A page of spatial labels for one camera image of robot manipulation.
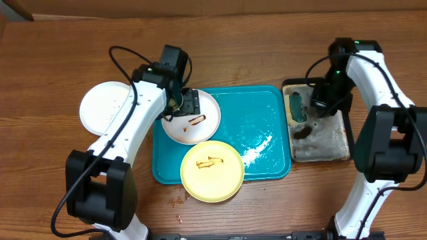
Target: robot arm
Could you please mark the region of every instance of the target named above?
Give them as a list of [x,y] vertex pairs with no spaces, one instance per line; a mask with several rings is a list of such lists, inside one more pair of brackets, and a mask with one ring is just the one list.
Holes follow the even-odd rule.
[[[394,90],[399,94],[399,99],[405,104],[406,107],[413,105],[414,103],[403,94],[399,86],[393,79],[392,75],[387,69],[386,63],[384,62],[384,55],[381,52],[375,50],[361,50],[358,52],[359,55],[369,57],[375,62],[379,63],[381,68],[385,70],[388,78],[393,84]],[[390,107],[399,107],[397,102],[394,100],[387,83],[384,81],[384,77],[381,72],[373,66],[371,63],[355,56],[350,56],[346,67],[347,76],[354,82],[359,88],[360,94],[365,101],[368,111],[374,105],[380,106],[387,104]]]
[[[147,227],[135,215],[137,191],[132,166],[139,146],[151,124],[161,117],[200,114],[196,90],[183,89],[182,77],[188,56],[178,47],[166,45],[159,63],[141,65],[132,74],[137,96],[130,91],[120,111],[105,131],[86,152],[73,150],[67,158],[67,190],[104,150],[120,128],[137,97],[137,104],[125,127],[75,194],[67,200],[68,214],[106,229],[120,240],[145,239]],[[91,180],[104,174],[107,183]]]
[[[337,53],[357,53],[378,63],[390,79],[399,100],[413,114],[419,130],[423,135],[427,133],[420,126],[420,123],[427,120],[425,109],[415,107],[397,86],[387,70],[384,55],[377,42],[336,39],[329,48],[329,54]],[[352,87],[357,86],[369,111],[355,146],[354,163],[359,173],[344,206],[334,217],[334,239],[362,239],[370,235],[370,226],[376,214],[391,194],[391,191],[387,191],[380,196],[369,212],[378,192],[386,187],[397,187],[405,181],[408,174],[416,173],[422,161],[422,151],[419,142],[414,138],[412,126],[407,123],[405,114],[393,98],[378,68],[357,56],[330,59],[331,68],[326,75],[326,83],[316,84],[314,87],[312,105],[319,112],[335,113],[346,107],[335,103],[339,99],[349,97]],[[405,137],[390,139],[392,131],[404,133]],[[369,217],[363,224],[367,213]]]
[[[135,108],[127,125],[110,148],[103,156],[106,159],[123,158],[124,163],[133,166],[133,161],[139,146],[154,120],[163,113],[166,108],[166,91],[160,89],[154,83],[140,81],[135,83],[138,92],[138,105]],[[98,156],[111,136],[117,131],[132,106],[133,91],[130,91],[120,111],[115,116],[105,133],[88,149],[93,151],[93,156]]]

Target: blue plastic tray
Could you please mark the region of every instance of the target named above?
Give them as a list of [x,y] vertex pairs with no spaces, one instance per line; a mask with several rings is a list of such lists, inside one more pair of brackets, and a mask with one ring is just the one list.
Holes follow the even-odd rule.
[[[291,169],[284,101],[269,85],[202,89],[221,109],[221,123],[210,140],[234,147],[245,165],[245,181],[280,179]],[[153,175],[163,184],[180,184],[182,159],[193,145],[170,139],[155,121]]]

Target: black cable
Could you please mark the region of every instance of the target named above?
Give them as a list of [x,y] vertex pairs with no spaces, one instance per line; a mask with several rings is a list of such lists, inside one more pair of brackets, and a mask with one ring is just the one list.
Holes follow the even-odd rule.
[[321,116],[320,118],[324,117],[326,114],[330,113],[330,111],[334,110],[334,108],[336,108],[340,103],[342,103],[343,101],[345,101],[347,99],[347,97],[350,95],[351,91],[349,93],[347,93],[345,96],[343,96],[340,100],[336,101],[335,104],[332,105],[332,107],[330,107],[328,110],[326,110]]
[[360,235],[362,234],[362,230],[365,227],[366,221],[369,218],[369,215],[371,214],[372,210],[375,207],[375,204],[378,202],[379,198],[381,196],[384,195],[385,191],[389,191],[389,190],[398,190],[398,191],[416,191],[418,189],[420,189],[421,187],[423,187],[426,182],[427,182],[427,150],[426,150],[426,146],[424,145],[424,141],[422,139],[420,130],[418,130],[415,121],[413,120],[413,118],[411,117],[411,115],[409,114],[409,111],[407,110],[407,108],[405,107],[405,105],[401,102],[401,100],[399,99],[398,94],[396,93],[396,91],[393,88],[393,84],[390,80],[390,78],[388,77],[387,73],[385,72],[385,70],[383,70],[383,68],[381,68],[379,63],[376,63],[375,61],[373,61],[372,59],[370,59],[369,57],[365,57],[363,55],[359,55],[357,53],[337,53],[337,54],[332,54],[326,57],[323,57],[319,60],[317,60],[307,71],[306,73],[306,83],[307,85],[309,85],[310,87],[313,87],[313,85],[310,85],[308,83],[308,75],[310,74],[310,71],[319,63],[327,60],[327,59],[331,59],[334,57],[343,57],[343,56],[354,56],[354,57],[359,57],[371,64],[373,64],[373,66],[375,66],[376,68],[378,68],[378,70],[381,72],[381,74],[384,76],[384,80],[386,80],[388,88],[390,89],[390,92],[392,93],[392,96],[394,98],[394,100],[397,102],[397,104],[400,106],[400,108],[403,110],[403,112],[405,112],[411,126],[414,128],[414,132],[417,136],[418,141],[421,144],[421,148],[422,148],[422,152],[424,155],[424,166],[425,166],[425,170],[424,170],[424,177],[421,180],[421,182],[419,184],[417,184],[417,186],[413,186],[413,187],[385,187],[381,190],[379,190],[379,192],[377,193],[377,195],[375,196],[374,201],[371,203],[371,205],[369,206],[368,212],[366,212],[361,224],[360,224],[360,228],[358,230],[358,234],[356,236],[356,240],[359,240]]
[[137,94],[137,90],[136,90],[135,84],[133,83],[131,77],[123,69],[123,67],[121,67],[120,64],[117,62],[117,60],[114,58],[114,56],[113,56],[113,50],[114,49],[122,49],[124,51],[128,51],[130,53],[133,53],[133,54],[137,55],[138,57],[142,58],[144,61],[147,61],[149,64],[151,64],[150,60],[148,60],[143,55],[140,55],[139,53],[137,53],[137,52],[135,52],[135,51],[133,51],[131,49],[128,49],[128,48],[125,48],[125,47],[120,47],[120,46],[112,46],[112,47],[109,48],[109,50],[108,50],[109,57],[111,58],[111,60],[115,64],[115,66],[123,73],[123,75],[126,77],[126,79],[129,81],[130,85],[132,86],[133,96],[134,96],[133,102],[132,102],[132,106],[131,106],[131,109],[129,110],[129,113],[127,114],[125,120],[120,125],[119,129],[114,133],[113,137],[107,142],[107,145],[99,153],[99,155],[93,160],[93,162],[87,167],[87,169],[79,176],[79,178],[75,181],[75,183],[70,187],[70,189],[68,190],[68,192],[66,192],[66,194],[64,195],[64,197],[62,198],[62,200],[59,202],[58,206],[56,207],[55,211],[53,212],[52,218],[51,218],[51,230],[52,230],[52,233],[55,234],[58,237],[62,237],[62,238],[75,237],[75,236],[80,236],[80,235],[84,235],[84,234],[88,234],[88,233],[104,233],[104,234],[109,234],[110,235],[109,231],[107,231],[105,229],[88,229],[88,230],[84,230],[84,231],[78,231],[78,232],[75,232],[75,233],[60,233],[55,228],[55,222],[56,222],[56,219],[58,217],[58,214],[59,214],[61,208],[67,202],[68,198],[70,198],[70,196],[74,193],[74,191],[80,186],[80,183],[83,181],[83,179],[90,174],[90,172],[93,169],[93,167],[102,158],[102,156],[104,156],[104,154],[108,151],[108,149],[111,146],[113,146],[114,141],[117,139],[117,137],[119,136],[119,134],[121,133],[121,131],[123,130],[123,128],[126,126],[126,123],[131,118],[132,113],[133,113],[133,111],[135,110],[135,108],[137,106],[138,94]]
[[172,112],[171,117],[169,119],[163,113],[161,114],[161,117],[163,117],[163,119],[165,119],[165,121],[172,122],[173,112]]
[[184,87],[187,83],[189,78],[191,77],[191,72],[193,71],[193,63],[191,62],[191,58],[188,57],[188,63],[189,63],[189,73],[185,80],[182,82],[182,87]]

